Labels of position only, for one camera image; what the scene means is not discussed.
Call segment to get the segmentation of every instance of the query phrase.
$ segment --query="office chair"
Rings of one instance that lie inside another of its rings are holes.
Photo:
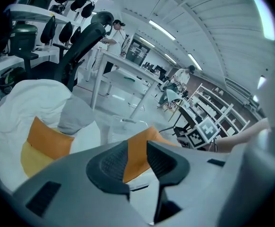
[[[45,61],[31,68],[30,61],[37,59],[38,54],[17,51],[16,56],[24,59],[27,79],[52,79],[62,82],[72,91],[78,67],[84,62],[80,59],[94,47],[104,36],[112,31],[113,15],[109,12],[99,12],[91,19],[91,24],[81,33],[81,36],[70,47],[59,63]],[[111,26],[109,32],[105,27]]]

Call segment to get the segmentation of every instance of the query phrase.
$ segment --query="curved ceiling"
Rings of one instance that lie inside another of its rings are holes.
[[[136,33],[170,55],[179,66],[193,64],[202,76],[225,85],[229,78],[251,93],[275,65],[275,41],[264,38],[253,0],[114,0]],[[171,33],[172,41],[149,24]]]

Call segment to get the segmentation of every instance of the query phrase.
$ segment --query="woman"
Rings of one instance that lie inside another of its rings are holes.
[[[100,40],[100,42],[104,44],[108,44],[108,49],[107,49],[108,52],[117,56],[120,56],[122,44],[126,39],[126,32],[123,29],[124,26],[125,24],[122,23],[120,20],[118,19],[114,20],[113,28],[116,30],[116,32],[114,33],[113,37],[111,39],[104,38]],[[103,74],[110,72],[112,67],[113,67],[113,63],[107,62]]]

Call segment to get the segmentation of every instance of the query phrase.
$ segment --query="chair backrest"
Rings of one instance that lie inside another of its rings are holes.
[[[54,74],[54,80],[61,82],[64,69],[67,66],[71,66],[71,74],[69,75],[69,86],[68,88],[72,90],[74,77],[79,67],[80,59],[90,51],[104,36],[106,35],[106,30],[100,23],[93,23],[87,26],[81,36],[75,41],[67,53],[63,56],[62,60],[59,62],[59,66]]]
[[[73,30],[73,27],[72,27],[72,24],[71,22],[68,22],[61,30],[61,33],[59,35],[59,40],[62,42],[62,43],[66,43],[68,40],[70,40],[70,37],[72,35],[72,30]]]

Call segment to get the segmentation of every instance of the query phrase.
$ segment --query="human arm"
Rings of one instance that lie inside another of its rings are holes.
[[[105,44],[116,44],[117,42],[113,39],[101,39],[100,42],[105,43]]]
[[[268,119],[265,118],[258,121],[256,124],[252,125],[246,130],[239,132],[238,134],[217,139],[215,143],[217,144],[218,152],[230,152],[234,146],[242,143],[247,143],[253,136],[257,135],[262,130],[269,128],[270,126]]]

